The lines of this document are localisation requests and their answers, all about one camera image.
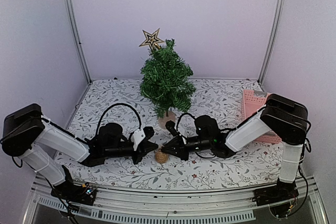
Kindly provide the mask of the gold star tree topper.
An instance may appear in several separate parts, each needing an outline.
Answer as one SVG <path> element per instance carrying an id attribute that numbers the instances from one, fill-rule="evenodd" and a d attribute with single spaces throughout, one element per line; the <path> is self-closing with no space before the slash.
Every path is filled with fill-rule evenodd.
<path id="1" fill-rule="evenodd" d="M 145 40 L 141 42 L 139 47 L 149 46 L 150 50 L 160 49 L 161 48 L 160 44 L 165 43 L 164 40 L 159 38 L 160 28 L 155 30 L 153 33 L 149 33 L 145 30 L 142 30 L 142 32 L 145 36 Z"/>

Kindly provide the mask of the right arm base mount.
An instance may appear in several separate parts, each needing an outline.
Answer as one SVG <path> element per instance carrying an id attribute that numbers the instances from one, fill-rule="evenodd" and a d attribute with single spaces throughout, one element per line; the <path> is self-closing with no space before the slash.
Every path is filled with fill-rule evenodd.
<path id="1" fill-rule="evenodd" d="M 284 183 L 278 179 L 275 186 L 254 190 L 252 202 L 255 202 L 257 206 L 264 206 L 286 201 L 284 204 L 278 204 L 270 208 L 273 216 L 285 218 L 292 212 L 298 196 L 295 182 Z"/>

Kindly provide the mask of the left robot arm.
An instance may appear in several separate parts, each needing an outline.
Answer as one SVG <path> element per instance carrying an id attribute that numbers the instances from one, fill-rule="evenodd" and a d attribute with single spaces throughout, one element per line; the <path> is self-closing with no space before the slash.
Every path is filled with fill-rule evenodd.
<path id="1" fill-rule="evenodd" d="M 78 195 L 78 188 L 68 178 L 68 171 L 53 162 L 41 148 L 46 145 L 86 167 L 103 165 L 105 160 L 131 157 L 134 164 L 142 161 L 158 145 L 150 142 L 154 135 L 151 126 L 139 126 L 129 137 L 118 123 L 98 124 L 92 139 L 81 139 L 45 117 L 40 105 L 33 103 L 4 119 L 2 150 L 18 157 L 35 172 L 46 177 L 67 200 Z"/>

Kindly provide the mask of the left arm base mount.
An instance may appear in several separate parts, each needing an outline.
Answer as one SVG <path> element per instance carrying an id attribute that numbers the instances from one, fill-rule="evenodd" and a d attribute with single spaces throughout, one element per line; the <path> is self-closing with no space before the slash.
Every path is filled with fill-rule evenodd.
<path id="1" fill-rule="evenodd" d="M 58 186 L 54 186 L 51 195 L 69 202 L 76 202 L 88 206 L 93 206 L 96 199 L 97 188 L 88 185 L 75 185 L 70 182 L 63 182 Z"/>

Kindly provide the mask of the small green christmas tree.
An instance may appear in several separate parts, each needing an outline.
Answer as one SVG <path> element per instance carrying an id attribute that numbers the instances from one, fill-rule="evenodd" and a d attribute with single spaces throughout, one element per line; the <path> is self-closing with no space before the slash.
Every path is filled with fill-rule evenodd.
<path id="1" fill-rule="evenodd" d="M 166 122 L 176 119 L 173 109 L 186 113 L 191 108 L 196 91 L 190 81 L 193 70 L 175 51 L 172 38 L 162 48 L 149 51 L 140 72 L 143 75 L 140 93 L 154 105 L 159 127 L 166 129 Z"/>

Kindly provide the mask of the pink plastic basket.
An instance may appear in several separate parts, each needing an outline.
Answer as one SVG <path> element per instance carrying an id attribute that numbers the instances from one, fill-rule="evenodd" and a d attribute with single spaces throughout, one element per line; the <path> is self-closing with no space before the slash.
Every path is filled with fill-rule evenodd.
<path id="1" fill-rule="evenodd" d="M 259 110 L 266 102 L 270 93 L 257 90 L 243 90 L 243 97 L 241 102 L 242 120 L 250 117 L 253 113 Z M 256 139 L 257 142 L 278 144 L 281 138 L 274 132 L 268 132 Z"/>

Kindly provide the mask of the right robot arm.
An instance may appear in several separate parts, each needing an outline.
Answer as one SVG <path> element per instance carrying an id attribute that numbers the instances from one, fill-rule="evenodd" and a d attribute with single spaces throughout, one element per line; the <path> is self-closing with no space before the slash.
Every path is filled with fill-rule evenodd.
<path id="1" fill-rule="evenodd" d="M 276 201 L 291 194 L 301 160 L 307 133 L 311 128 L 305 105 L 277 94 L 271 94 L 266 103 L 237 127 L 221 130 L 217 121 L 201 115 L 194 120 L 196 135 L 186 137 L 172 121 L 166 129 L 173 138 L 161 151 L 187 161 L 191 151 L 210 150 L 216 157 L 228 158 L 266 133 L 273 132 L 284 144 L 279 184 L 271 190 Z"/>

